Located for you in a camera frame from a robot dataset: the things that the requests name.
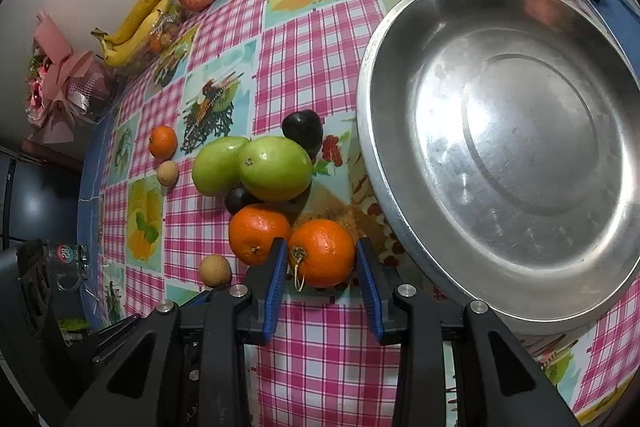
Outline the brown longan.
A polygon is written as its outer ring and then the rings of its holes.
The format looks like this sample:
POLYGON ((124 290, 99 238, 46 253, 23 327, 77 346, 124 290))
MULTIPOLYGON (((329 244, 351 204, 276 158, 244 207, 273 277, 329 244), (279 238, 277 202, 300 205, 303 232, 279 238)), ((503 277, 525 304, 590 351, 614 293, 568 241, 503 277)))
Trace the brown longan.
POLYGON ((228 285, 232 279, 229 261, 221 255, 208 255, 198 266, 200 281, 207 287, 228 285))
POLYGON ((156 170, 157 181, 161 186, 172 187, 179 178, 180 169, 178 164, 172 160, 163 161, 156 170))

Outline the orange with stem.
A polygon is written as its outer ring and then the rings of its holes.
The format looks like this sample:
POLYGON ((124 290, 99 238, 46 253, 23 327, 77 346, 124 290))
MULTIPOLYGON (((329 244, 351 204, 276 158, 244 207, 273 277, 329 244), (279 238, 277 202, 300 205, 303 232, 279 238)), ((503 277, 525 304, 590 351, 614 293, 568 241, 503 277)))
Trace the orange with stem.
POLYGON ((288 239, 288 262, 296 291, 343 283, 354 269, 355 257, 349 231, 332 220, 309 220, 288 239))

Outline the dark plum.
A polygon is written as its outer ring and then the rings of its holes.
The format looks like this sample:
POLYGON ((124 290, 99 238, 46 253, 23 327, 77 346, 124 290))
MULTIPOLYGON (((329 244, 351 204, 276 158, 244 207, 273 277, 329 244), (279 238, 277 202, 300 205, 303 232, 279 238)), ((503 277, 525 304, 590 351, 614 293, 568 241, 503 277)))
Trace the dark plum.
POLYGON ((234 216, 240 210, 249 205, 260 204, 262 201, 255 197, 250 191, 247 190, 242 184, 239 184, 224 196, 224 205, 228 213, 234 216))
POLYGON ((320 117, 311 109, 299 110, 286 116, 281 124, 285 138, 303 147, 311 159, 316 158, 323 140, 320 117))

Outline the green apple right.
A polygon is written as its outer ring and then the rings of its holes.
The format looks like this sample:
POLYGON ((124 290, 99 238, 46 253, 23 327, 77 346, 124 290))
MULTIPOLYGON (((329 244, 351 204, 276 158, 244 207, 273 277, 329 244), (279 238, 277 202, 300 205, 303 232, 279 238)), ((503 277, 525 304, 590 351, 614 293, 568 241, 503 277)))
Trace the green apple right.
POLYGON ((261 136, 239 153, 241 183, 264 202, 286 202, 302 194, 312 169, 306 150, 284 136, 261 136))

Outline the green apple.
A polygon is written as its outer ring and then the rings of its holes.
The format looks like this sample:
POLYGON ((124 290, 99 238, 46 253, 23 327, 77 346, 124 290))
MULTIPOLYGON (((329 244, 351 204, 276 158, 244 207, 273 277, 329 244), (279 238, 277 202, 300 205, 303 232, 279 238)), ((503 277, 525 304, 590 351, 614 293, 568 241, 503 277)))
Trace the green apple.
POLYGON ((198 193, 224 195, 240 182, 239 155, 250 143, 244 136, 222 136, 204 145, 196 155, 191 176, 198 193))
POLYGON ((239 153, 241 183, 264 202, 286 202, 302 194, 312 169, 306 150, 284 136, 261 136, 239 153))

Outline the glass mug with logo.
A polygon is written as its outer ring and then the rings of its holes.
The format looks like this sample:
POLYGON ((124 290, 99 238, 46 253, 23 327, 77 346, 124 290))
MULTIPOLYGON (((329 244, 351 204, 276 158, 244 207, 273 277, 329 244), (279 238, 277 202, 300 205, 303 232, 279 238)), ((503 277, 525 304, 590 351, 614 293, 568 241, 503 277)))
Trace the glass mug with logo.
POLYGON ((90 275, 86 248, 79 244, 46 244, 49 271, 59 291, 77 291, 90 275))

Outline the green apple left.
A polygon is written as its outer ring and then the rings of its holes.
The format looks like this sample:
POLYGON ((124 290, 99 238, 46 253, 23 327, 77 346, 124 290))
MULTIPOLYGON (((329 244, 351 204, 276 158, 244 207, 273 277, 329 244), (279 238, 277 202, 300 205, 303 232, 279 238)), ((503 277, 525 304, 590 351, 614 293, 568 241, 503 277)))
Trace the green apple left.
POLYGON ((244 136, 222 136, 204 145, 196 155, 191 176, 198 193, 224 195, 240 182, 239 155, 250 143, 244 136))

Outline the small orange mandarin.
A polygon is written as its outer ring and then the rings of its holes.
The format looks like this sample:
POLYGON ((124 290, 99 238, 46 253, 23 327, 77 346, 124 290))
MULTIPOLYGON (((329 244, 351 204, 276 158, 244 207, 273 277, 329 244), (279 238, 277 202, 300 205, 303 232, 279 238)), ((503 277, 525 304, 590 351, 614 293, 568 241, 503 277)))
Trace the small orange mandarin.
POLYGON ((149 152, 158 160, 168 160, 177 150, 177 135, 168 126, 155 127, 149 136, 149 152))

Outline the large steel basin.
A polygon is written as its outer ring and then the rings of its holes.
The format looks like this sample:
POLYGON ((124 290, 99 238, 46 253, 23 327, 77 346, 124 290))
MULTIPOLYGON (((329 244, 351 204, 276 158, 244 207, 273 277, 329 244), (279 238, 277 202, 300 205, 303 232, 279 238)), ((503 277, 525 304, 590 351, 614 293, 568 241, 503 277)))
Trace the large steel basin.
POLYGON ((596 321, 639 271, 639 81, 565 0, 401 0, 358 80, 369 181, 413 262, 514 332, 596 321))

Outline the clear plastic fruit bag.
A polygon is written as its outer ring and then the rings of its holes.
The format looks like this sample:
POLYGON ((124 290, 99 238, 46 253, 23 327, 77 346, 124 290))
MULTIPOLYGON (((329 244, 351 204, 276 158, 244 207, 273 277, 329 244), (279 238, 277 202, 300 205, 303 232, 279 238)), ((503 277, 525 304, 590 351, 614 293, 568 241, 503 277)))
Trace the clear plastic fruit bag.
POLYGON ((145 71, 157 57, 178 40, 178 35, 188 13, 177 0, 170 0, 166 10, 134 50, 128 63, 116 68, 119 74, 134 77, 145 71))

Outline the checkered fruit tablecloth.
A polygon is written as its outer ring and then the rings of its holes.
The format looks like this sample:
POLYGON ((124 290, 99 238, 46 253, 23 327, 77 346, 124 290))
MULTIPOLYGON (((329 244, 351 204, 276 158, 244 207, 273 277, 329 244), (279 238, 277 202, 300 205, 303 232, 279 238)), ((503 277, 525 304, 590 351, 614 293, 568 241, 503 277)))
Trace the checkered fruit tablecloth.
MULTIPOLYGON (((84 288, 96 326, 150 313, 202 288, 198 266, 228 256, 230 216, 191 181, 196 150, 181 144, 177 184, 162 190, 151 131, 186 131, 200 113, 200 141, 278 133, 282 119, 312 109, 324 138, 308 218, 341 219, 372 239, 378 257, 420 288, 431 282, 388 226, 371 190, 356 130, 358 69, 367 42, 400 0, 217 0, 187 20, 156 64, 130 80, 93 132, 82 173, 78 241, 92 262, 84 288)), ((359 289, 285 291, 273 340, 246 351, 256 426, 387 426, 399 350, 367 326, 359 289)))

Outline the lower yellow banana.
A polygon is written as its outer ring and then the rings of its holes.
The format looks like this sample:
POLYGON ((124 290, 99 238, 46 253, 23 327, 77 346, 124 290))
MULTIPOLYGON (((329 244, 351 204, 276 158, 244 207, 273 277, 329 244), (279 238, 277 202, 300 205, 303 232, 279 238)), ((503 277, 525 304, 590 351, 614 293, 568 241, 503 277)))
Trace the lower yellow banana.
POLYGON ((109 44, 105 36, 99 36, 97 31, 93 31, 92 34, 99 39, 102 46, 103 62, 111 68, 121 68, 131 63, 137 52, 148 42, 152 31, 160 23, 169 2, 170 0, 157 2, 152 12, 142 20, 132 36, 122 44, 109 44))

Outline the yellow banana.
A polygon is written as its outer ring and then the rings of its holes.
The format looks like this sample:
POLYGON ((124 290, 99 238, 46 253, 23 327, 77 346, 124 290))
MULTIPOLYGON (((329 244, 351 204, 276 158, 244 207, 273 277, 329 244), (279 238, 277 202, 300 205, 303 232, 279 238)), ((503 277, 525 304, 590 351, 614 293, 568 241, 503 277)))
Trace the yellow banana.
POLYGON ((160 9, 163 11, 165 9, 165 1, 169 0, 138 0, 122 21, 119 28, 111 35, 100 28, 94 28, 93 31, 91 31, 91 35, 98 39, 104 39, 111 44, 123 44, 134 35, 143 21, 151 15, 154 10, 160 9))
POLYGON ((97 31, 93 31, 92 34, 99 39, 102 46, 103 62, 111 68, 121 68, 131 63, 137 52, 148 42, 152 31, 160 23, 169 2, 170 0, 157 2, 152 12, 142 20, 132 36, 122 44, 109 44, 105 36, 99 36, 97 31))

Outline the pink flower bouquet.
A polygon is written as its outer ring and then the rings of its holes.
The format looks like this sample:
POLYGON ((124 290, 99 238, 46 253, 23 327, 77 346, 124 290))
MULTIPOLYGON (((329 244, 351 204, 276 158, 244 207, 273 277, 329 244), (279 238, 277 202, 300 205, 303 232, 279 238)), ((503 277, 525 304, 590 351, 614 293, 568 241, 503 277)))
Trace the pink flower bouquet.
POLYGON ((94 52, 75 51, 46 12, 36 19, 25 103, 29 139, 70 143, 78 126, 102 118, 114 94, 113 75, 94 52))

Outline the upper yellow banana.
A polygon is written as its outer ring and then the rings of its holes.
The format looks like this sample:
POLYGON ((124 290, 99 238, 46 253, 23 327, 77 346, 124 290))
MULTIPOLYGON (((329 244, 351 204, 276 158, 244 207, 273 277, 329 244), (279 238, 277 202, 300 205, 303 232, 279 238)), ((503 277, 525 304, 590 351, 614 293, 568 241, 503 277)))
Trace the upper yellow banana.
POLYGON ((119 28, 111 35, 100 28, 94 28, 93 31, 91 31, 91 35, 98 39, 104 39, 111 44, 123 44, 134 35, 143 21, 151 15, 154 10, 160 9, 163 11, 165 9, 165 1, 169 0, 138 0, 122 21, 119 28))

